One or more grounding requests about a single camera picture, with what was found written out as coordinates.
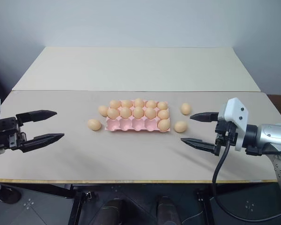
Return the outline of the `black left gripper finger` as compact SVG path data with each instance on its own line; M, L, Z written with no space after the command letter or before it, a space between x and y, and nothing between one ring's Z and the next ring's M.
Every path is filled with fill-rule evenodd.
M57 112L50 110L38 110L17 114L16 118L18 120L19 125L22 125L26 122L38 122L46 120L54 115L57 115Z
M65 135L64 133L45 134L45 135L36 136L31 140L20 139L17 141L14 150L21 150L23 153L37 150L46 147L50 144L53 144L54 142L62 138L64 135Z

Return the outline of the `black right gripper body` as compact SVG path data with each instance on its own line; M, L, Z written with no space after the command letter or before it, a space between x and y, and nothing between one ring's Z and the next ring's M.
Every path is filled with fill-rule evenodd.
M227 141L230 141L230 146L235 146L238 133L236 132L236 125L229 121L220 120L217 122L215 132L217 133L215 139L214 154L219 156L221 147L227 145Z

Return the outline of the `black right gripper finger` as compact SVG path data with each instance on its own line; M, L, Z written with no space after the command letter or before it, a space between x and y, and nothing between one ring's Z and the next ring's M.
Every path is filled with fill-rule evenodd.
M190 119L200 122L213 122L218 121L218 114L218 112L201 112L190 116Z
M207 143L200 139L195 139L195 138L181 138L180 140L185 144L191 146L192 148L203 150L214 154L214 148L215 148L214 144Z

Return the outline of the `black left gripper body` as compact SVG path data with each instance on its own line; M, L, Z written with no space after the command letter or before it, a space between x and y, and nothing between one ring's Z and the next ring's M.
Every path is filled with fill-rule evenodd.
M21 126L23 122L16 117L0 119L0 150L24 150L27 138Z

